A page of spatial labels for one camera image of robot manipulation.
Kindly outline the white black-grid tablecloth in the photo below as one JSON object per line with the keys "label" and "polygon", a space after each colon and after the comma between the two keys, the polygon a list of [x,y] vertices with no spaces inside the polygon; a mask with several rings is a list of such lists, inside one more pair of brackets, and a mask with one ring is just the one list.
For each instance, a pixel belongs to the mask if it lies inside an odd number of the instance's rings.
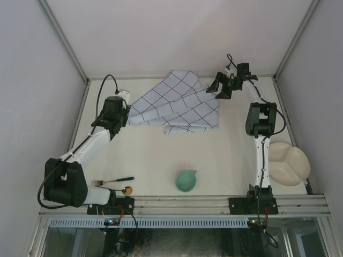
{"label": "white black-grid tablecloth", "polygon": [[131,105],[130,125],[164,125],[164,134],[208,131],[219,126],[219,100],[196,72],[173,70]]}

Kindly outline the gold fork green handle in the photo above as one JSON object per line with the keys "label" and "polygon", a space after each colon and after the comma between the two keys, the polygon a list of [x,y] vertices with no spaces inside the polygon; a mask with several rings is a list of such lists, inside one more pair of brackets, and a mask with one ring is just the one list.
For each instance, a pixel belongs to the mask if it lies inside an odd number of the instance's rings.
{"label": "gold fork green handle", "polygon": [[119,179],[114,179],[114,180],[93,180],[91,182],[92,185],[94,186],[103,186],[107,183],[114,183],[114,182],[127,182],[134,180],[134,177],[125,177],[125,178],[119,178]]}

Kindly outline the gold spoon green handle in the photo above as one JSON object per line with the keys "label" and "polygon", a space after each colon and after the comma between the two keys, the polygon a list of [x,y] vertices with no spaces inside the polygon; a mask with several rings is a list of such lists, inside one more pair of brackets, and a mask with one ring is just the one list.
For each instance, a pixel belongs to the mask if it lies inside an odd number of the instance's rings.
{"label": "gold spoon green handle", "polygon": [[115,190],[116,192],[121,192],[123,195],[131,195],[133,192],[133,188],[131,186],[126,186],[121,190]]}

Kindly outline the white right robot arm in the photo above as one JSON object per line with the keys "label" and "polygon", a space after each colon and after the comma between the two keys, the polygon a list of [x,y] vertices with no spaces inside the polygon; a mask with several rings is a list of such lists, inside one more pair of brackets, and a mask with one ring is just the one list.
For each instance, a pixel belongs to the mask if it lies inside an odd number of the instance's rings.
{"label": "white right robot arm", "polygon": [[277,105],[265,101],[257,87],[258,78],[251,74],[248,63],[236,65],[236,73],[218,72],[207,93],[216,93],[216,99],[229,100],[233,91],[242,91],[250,101],[245,132],[253,137],[256,153],[256,171],[249,185],[246,207],[257,214],[265,208],[265,199],[273,198],[269,176],[269,145],[274,134]]}

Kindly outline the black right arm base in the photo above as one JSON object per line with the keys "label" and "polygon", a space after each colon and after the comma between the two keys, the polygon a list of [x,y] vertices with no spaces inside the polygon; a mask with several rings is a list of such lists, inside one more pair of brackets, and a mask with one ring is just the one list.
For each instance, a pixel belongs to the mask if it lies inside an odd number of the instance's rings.
{"label": "black right arm base", "polygon": [[250,215],[254,214],[269,214],[277,215],[279,213],[278,206],[275,198],[271,200],[248,200],[247,198],[229,198],[229,209],[231,215]]}

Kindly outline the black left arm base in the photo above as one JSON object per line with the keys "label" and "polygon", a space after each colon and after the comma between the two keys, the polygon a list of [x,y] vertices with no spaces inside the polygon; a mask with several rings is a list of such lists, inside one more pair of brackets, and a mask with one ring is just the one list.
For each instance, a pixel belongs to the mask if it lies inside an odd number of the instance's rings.
{"label": "black left arm base", "polygon": [[120,215],[122,209],[133,213],[135,205],[134,198],[125,196],[119,198],[111,198],[106,205],[92,204],[87,208],[88,215]]}

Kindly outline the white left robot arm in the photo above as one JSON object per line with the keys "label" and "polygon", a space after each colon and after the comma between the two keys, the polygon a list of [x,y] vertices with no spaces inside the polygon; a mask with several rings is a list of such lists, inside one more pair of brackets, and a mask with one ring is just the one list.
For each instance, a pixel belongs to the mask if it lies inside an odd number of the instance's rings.
{"label": "white left robot arm", "polygon": [[89,186],[84,171],[126,125],[130,112],[128,99],[119,95],[106,98],[86,138],[60,158],[50,158],[45,163],[44,180],[38,191],[41,207],[57,209],[96,204],[105,214],[115,212],[117,200],[110,196],[110,190]]}

